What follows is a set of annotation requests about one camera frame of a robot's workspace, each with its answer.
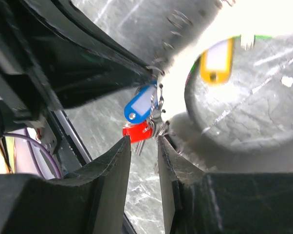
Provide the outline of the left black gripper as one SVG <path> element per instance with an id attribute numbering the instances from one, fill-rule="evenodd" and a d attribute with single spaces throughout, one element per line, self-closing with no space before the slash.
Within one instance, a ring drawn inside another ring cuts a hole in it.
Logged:
<path id="1" fill-rule="evenodd" d="M 151 82 L 147 64 L 71 0 L 0 0 L 0 139 L 50 111 Z"/>

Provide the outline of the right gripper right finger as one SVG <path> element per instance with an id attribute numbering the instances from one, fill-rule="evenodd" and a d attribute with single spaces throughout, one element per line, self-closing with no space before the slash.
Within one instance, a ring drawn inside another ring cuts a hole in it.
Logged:
<path id="1" fill-rule="evenodd" d="M 158 139 L 167 234 L 293 234 L 293 173 L 205 173 Z"/>

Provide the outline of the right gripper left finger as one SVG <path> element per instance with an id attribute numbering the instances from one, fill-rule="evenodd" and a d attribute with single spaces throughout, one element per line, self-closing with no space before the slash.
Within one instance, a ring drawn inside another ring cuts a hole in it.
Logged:
<path id="1" fill-rule="evenodd" d="M 0 234 L 119 234 L 130 139 L 62 179 L 0 175 Z"/>

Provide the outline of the blue key tag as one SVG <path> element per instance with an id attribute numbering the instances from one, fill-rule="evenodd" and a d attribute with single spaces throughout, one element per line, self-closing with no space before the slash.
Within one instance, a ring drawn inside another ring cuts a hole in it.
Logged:
<path id="1" fill-rule="evenodd" d="M 151 112 L 151 97 L 154 97 L 153 103 L 157 107 L 157 87 L 155 84 L 143 87 L 125 106 L 124 116 L 126 120 L 133 124 L 140 124 L 145 121 Z"/>

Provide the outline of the red key tag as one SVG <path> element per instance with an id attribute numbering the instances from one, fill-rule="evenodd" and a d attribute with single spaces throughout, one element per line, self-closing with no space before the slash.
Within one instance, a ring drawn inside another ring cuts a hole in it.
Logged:
<path id="1" fill-rule="evenodd" d="M 131 143 L 149 139 L 152 133 L 153 129 L 146 120 L 140 124 L 126 123 L 122 129 L 123 136 L 129 136 Z"/>

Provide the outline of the large metal keyring with keys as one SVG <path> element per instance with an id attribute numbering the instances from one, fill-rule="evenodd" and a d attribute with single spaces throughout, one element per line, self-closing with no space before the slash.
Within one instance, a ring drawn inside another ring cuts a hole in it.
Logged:
<path id="1" fill-rule="evenodd" d="M 293 172 L 293 0 L 184 0 L 159 32 L 155 135 L 204 171 Z"/>

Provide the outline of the yellow key tag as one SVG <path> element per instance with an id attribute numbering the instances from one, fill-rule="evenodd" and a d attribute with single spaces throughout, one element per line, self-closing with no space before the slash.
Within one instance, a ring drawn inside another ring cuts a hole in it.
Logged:
<path id="1" fill-rule="evenodd" d="M 200 76 L 209 85 L 221 85 L 228 81 L 234 50 L 234 39 L 218 42 L 205 50 L 200 58 Z"/>

